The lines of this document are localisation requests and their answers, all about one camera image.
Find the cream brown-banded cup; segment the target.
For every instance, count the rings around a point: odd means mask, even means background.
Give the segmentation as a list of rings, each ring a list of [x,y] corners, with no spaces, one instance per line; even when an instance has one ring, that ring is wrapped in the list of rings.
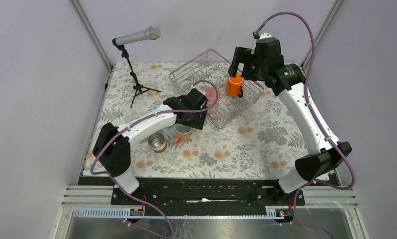
[[[160,132],[150,135],[147,142],[155,153],[163,153],[167,149],[166,139]]]

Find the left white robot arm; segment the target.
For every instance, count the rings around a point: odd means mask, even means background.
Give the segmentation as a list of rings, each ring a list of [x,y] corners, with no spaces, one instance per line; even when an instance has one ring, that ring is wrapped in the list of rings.
[[[177,124],[202,130],[208,111],[204,91],[192,88],[186,95],[170,97],[153,111],[131,122],[102,126],[93,147],[95,160],[90,172],[100,163],[104,174],[123,190],[123,199],[134,205],[141,200],[139,181],[131,169],[131,147],[164,128]]]

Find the orange mug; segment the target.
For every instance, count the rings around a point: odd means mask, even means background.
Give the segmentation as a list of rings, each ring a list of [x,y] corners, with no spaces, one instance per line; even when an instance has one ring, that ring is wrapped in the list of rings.
[[[236,74],[234,77],[228,76],[226,83],[226,92],[233,97],[243,97],[243,84],[244,79],[240,74]]]

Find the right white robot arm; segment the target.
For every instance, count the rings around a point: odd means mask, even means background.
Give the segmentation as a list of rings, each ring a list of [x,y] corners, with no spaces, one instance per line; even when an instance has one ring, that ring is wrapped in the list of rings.
[[[292,199],[292,192],[337,168],[352,148],[329,129],[310,96],[300,67],[284,63],[278,39],[259,39],[253,49],[236,47],[229,76],[236,76],[239,64],[243,65],[241,78],[264,82],[284,103],[307,148],[308,155],[296,160],[295,166],[276,183],[272,197],[277,204],[285,205]]]

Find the pink textured mug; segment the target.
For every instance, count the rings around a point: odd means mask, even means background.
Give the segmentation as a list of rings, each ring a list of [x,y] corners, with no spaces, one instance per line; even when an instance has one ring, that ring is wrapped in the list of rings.
[[[193,128],[181,124],[176,124],[174,129],[177,133],[174,138],[175,144],[180,144],[182,142],[188,141],[193,133]]]

